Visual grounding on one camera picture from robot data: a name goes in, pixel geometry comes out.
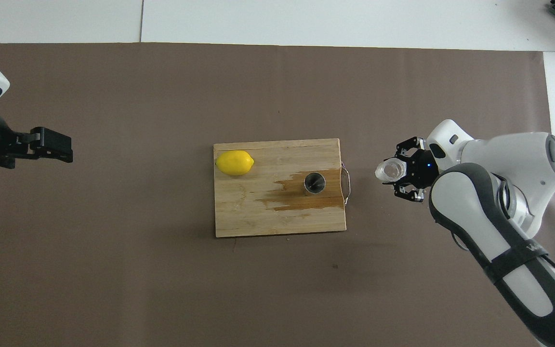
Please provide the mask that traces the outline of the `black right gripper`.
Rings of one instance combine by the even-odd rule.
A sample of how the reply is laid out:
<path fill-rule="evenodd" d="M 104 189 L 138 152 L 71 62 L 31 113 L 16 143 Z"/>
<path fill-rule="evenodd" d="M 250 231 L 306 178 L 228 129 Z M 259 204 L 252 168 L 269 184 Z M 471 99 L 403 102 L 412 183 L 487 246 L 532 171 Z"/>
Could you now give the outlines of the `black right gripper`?
<path fill-rule="evenodd" d="M 397 198 L 421 203 L 425 188 L 431 187 L 436 180 L 436 161 L 432 151 L 425 149 L 425 139 L 412 137 L 397 145 L 397 157 L 407 158 L 405 182 L 393 183 Z"/>

